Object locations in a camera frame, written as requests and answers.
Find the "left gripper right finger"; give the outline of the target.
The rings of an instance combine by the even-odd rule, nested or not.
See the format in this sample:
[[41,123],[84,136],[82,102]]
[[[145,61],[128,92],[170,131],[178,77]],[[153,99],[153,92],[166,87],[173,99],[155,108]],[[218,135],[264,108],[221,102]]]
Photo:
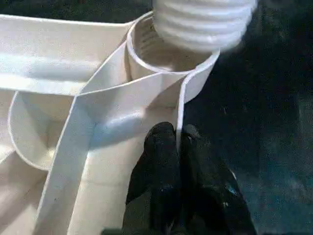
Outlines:
[[180,156],[188,227],[199,235],[256,234],[236,177],[191,124],[182,131]]

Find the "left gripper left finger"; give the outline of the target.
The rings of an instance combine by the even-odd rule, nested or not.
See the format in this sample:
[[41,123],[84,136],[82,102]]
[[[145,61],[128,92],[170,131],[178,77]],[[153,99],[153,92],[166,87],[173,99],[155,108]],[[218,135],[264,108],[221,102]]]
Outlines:
[[134,166],[125,202],[123,228],[167,235],[181,209],[176,133],[169,122],[153,126]]

